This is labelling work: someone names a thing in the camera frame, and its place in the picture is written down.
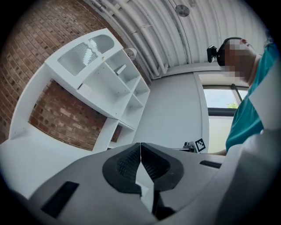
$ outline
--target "sky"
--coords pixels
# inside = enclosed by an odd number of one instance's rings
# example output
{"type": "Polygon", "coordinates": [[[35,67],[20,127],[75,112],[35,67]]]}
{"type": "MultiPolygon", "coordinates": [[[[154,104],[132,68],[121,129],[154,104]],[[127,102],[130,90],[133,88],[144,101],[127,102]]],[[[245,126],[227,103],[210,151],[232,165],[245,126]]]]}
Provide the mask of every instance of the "sky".
{"type": "MultiPolygon", "coordinates": [[[[227,108],[228,103],[236,103],[232,90],[204,89],[208,108],[227,108]]],[[[242,99],[247,91],[239,91],[242,99]]]]}

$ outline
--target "window frame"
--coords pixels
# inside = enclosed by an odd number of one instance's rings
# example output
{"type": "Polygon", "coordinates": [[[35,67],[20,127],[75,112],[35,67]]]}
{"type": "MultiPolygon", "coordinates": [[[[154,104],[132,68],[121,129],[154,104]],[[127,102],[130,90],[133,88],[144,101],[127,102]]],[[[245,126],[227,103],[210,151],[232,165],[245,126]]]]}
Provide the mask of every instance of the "window frame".
{"type": "MultiPolygon", "coordinates": [[[[232,90],[234,98],[238,106],[242,102],[241,95],[238,90],[247,91],[248,87],[236,86],[234,83],[231,85],[203,85],[203,89],[217,89],[217,90],[232,90]]],[[[209,116],[234,116],[237,109],[228,108],[208,108],[209,116]]]]}

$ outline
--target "brick wall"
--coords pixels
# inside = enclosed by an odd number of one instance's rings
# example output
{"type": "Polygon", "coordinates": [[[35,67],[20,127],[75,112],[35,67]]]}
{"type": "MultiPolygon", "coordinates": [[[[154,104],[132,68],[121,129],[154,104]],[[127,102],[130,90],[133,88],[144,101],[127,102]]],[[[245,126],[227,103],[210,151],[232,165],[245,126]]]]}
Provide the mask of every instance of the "brick wall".
{"type": "MultiPolygon", "coordinates": [[[[108,28],[126,47],[112,27],[82,0],[40,1],[20,19],[1,53],[0,143],[8,137],[20,94],[44,60],[75,38],[103,28],[108,28]]],[[[51,81],[35,104],[29,122],[60,141],[92,150],[105,120],[104,115],[51,81]]],[[[118,127],[113,141],[120,131],[118,127]]]]}

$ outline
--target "person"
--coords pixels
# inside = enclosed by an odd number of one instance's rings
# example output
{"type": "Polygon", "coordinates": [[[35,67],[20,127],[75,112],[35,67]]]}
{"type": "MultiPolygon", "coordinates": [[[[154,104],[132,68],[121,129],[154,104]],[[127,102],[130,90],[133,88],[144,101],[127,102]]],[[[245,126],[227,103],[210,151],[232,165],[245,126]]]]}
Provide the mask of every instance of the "person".
{"type": "Polygon", "coordinates": [[[263,130],[263,124],[249,95],[266,77],[278,57],[278,48],[269,35],[263,55],[257,54],[245,39],[239,37],[227,38],[219,48],[218,64],[243,79],[249,85],[249,90],[233,117],[226,149],[216,152],[216,155],[226,155],[230,147],[242,144],[248,137],[263,130]]]}

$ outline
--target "window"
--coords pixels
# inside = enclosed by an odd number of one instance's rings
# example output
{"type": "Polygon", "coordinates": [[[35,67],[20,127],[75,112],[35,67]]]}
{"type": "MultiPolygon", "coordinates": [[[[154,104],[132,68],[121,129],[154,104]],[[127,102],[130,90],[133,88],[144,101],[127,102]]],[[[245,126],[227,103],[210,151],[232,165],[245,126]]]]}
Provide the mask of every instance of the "window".
{"type": "Polygon", "coordinates": [[[247,95],[245,87],[208,85],[203,86],[209,112],[208,153],[225,149],[233,116],[241,100],[247,95]]]}

